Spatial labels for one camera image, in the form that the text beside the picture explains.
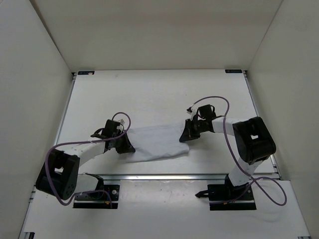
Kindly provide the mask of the white skirt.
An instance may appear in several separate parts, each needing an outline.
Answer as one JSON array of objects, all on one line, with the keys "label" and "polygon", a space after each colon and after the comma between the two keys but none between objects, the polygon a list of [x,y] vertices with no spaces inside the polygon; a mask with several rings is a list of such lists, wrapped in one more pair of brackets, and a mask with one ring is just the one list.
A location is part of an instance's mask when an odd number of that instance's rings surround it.
[{"label": "white skirt", "polygon": [[125,154],[125,161],[136,163],[187,155],[188,144],[179,141],[183,129],[182,122],[130,129],[128,138],[135,152]]}]

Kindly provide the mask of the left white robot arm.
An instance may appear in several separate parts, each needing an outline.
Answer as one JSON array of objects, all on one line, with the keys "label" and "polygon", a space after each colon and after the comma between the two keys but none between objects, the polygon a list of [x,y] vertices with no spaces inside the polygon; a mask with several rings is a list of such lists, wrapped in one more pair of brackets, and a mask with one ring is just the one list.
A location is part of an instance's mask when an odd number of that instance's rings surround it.
[{"label": "left white robot arm", "polygon": [[92,198],[107,196],[101,183],[102,178],[93,174],[96,180],[87,189],[76,192],[79,167],[96,156],[115,149],[118,154],[134,153],[124,123],[109,119],[103,128],[97,129],[87,141],[67,142],[53,146],[47,152],[43,167],[35,183],[37,190],[55,196],[58,202],[68,206],[79,194],[90,194]]}]

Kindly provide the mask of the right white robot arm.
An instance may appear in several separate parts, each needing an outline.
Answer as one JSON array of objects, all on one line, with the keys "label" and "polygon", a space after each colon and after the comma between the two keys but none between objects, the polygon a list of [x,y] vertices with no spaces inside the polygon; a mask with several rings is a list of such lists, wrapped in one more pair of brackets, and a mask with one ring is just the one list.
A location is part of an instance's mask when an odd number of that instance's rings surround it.
[{"label": "right white robot arm", "polygon": [[223,193],[228,199],[236,199],[248,186],[256,168],[276,152],[276,145],[261,117],[248,120],[217,116],[215,107],[204,105],[186,110],[190,118],[185,120],[179,138],[186,142],[200,138],[204,132],[223,133],[235,138],[239,158],[236,166],[225,177]]}]

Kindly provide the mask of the right blue corner label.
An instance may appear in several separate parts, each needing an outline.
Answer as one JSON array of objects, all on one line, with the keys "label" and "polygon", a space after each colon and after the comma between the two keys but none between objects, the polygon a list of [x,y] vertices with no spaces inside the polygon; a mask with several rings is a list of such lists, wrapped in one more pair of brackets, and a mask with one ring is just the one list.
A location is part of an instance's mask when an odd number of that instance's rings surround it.
[{"label": "right blue corner label", "polygon": [[225,69],[226,74],[241,74],[242,70],[240,69]]}]

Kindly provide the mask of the blue corner label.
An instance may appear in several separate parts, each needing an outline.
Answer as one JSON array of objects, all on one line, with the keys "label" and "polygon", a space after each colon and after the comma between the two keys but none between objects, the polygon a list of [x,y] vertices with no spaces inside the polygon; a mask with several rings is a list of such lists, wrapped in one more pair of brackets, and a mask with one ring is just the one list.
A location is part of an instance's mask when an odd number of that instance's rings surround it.
[{"label": "blue corner label", "polygon": [[94,75],[95,71],[78,71],[77,75]]},{"label": "blue corner label", "polygon": [[241,74],[242,70],[240,69],[225,69],[226,74]]}]

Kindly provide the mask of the left blue corner label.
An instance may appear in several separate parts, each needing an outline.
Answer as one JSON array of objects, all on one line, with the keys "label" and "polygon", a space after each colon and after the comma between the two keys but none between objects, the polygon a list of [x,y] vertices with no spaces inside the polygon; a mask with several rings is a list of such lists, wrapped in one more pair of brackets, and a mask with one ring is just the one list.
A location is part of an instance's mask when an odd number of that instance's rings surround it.
[{"label": "left blue corner label", "polygon": [[77,75],[94,75],[95,71],[78,71]]}]

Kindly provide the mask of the aluminium front rail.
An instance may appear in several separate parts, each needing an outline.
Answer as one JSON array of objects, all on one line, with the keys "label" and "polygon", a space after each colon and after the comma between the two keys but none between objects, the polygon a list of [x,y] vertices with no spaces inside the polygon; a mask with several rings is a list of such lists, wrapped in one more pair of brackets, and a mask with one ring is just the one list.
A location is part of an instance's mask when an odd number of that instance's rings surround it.
[{"label": "aluminium front rail", "polygon": [[224,180],[225,174],[104,174],[104,180]]}]

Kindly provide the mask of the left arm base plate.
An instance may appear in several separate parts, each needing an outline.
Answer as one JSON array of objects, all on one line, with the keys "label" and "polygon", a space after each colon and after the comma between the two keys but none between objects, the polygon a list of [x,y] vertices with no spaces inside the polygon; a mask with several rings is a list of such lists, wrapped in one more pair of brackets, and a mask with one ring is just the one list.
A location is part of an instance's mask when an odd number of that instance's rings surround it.
[{"label": "left arm base plate", "polygon": [[73,202],[74,209],[117,209],[120,196],[120,181],[104,181],[104,188],[102,184],[97,189],[104,189],[108,192],[82,194],[75,197]]}]

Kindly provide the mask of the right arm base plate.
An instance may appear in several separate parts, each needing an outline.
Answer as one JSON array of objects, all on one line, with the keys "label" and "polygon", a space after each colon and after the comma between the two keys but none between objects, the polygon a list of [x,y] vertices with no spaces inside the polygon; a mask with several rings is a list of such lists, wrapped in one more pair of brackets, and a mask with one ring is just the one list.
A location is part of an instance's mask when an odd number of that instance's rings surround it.
[{"label": "right arm base plate", "polygon": [[253,211],[256,204],[252,188],[248,184],[229,188],[225,184],[208,184],[211,211]]}]

